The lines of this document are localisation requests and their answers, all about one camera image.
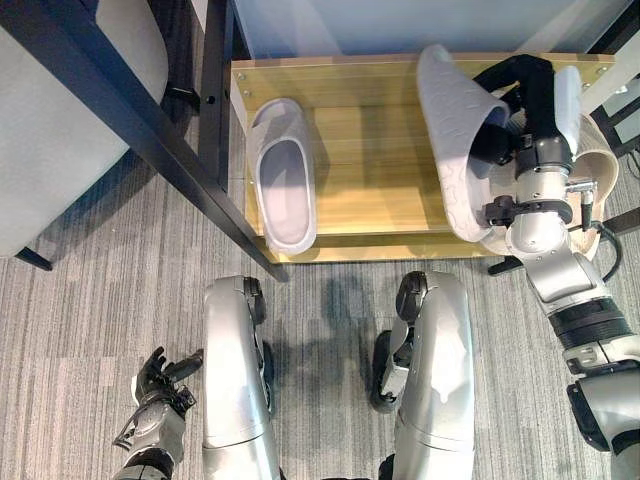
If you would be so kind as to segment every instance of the white wall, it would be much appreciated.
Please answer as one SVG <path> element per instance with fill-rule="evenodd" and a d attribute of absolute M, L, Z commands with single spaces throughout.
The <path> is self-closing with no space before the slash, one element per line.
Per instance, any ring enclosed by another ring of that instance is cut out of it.
<path fill-rule="evenodd" d="M 434 42 L 585 52 L 631 1 L 235 0 L 254 58 L 418 52 Z"/>

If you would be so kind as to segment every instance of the black table leg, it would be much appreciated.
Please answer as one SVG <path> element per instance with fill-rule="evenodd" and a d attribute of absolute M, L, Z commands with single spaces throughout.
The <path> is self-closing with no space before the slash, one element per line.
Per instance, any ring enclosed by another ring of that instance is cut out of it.
<path fill-rule="evenodd" d="M 53 270 L 53 267 L 51 266 L 51 262 L 49 260 L 47 260 L 46 258 L 42 258 L 36 252 L 27 247 L 24 247 L 22 250 L 20 250 L 20 252 L 16 254 L 16 258 L 19 258 L 23 262 L 27 262 L 34 267 L 46 270 L 47 272 Z"/>

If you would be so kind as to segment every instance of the black metal frame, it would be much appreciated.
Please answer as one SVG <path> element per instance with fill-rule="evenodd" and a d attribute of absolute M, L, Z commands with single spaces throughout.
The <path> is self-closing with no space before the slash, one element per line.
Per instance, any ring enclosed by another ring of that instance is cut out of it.
<path fill-rule="evenodd" d="M 201 138 L 211 134 L 217 148 L 205 145 L 198 156 L 81 1 L 3 0 L 0 8 L 0 25 L 16 41 L 251 258 L 285 281 L 282 266 L 260 250 L 257 234 L 223 188 L 234 18 L 231 0 L 209 2 L 200 115 L 215 128 L 205 134 L 201 127 Z"/>
<path fill-rule="evenodd" d="M 640 29 L 640 0 L 634 0 L 620 17 L 609 27 L 600 39 L 591 47 L 589 53 L 615 54 Z M 640 148 L 640 135 L 622 143 L 615 126 L 640 108 L 640 99 L 632 101 L 619 112 L 609 117 L 601 105 L 591 116 L 613 150 L 616 157 L 621 157 L 631 150 Z"/>

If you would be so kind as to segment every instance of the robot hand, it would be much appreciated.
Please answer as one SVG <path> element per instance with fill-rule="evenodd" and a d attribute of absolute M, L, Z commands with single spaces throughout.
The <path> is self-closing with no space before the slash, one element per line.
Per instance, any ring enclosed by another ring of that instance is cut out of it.
<path fill-rule="evenodd" d="M 182 461 L 185 414 L 195 399 L 187 387 L 175 384 L 202 366 L 203 351 L 164 368 L 163 353 L 157 348 L 133 378 L 138 408 L 113 441 L 129 452 L 114 480 L 169 480 Z"/>

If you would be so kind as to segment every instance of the chair leg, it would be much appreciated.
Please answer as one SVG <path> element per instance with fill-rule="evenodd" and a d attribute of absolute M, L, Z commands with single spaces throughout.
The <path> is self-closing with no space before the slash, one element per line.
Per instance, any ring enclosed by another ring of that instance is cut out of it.
<path fill-rule="evenodd" d="M 504 261 L 495 265 L 491 265 L 489 267 L 489 275 L 491 275 L 492 277 L 496 277 L 498 275 L 502 275 L 503 273 L 512 272 L 513 270 L 522 268 L 523 266 L 524 265 L 522 265 L 522 262 L 516 257 L 507 256 L 504 257 Z"/>
<path fill-rule="evenodd" d="M 51 262 L 49 260 L 47 260 L 46 258 L 42 258 L 36 252 L 27 247 L 24 247 L 22 250 L 20 250 L 20 252 L 16 254 L 16 258 L 19 258 L 23 262 L 27 262 L 34 267 L 46 270 L 47 272 L 53 270 L 53 267 L 51 266 Z"/>

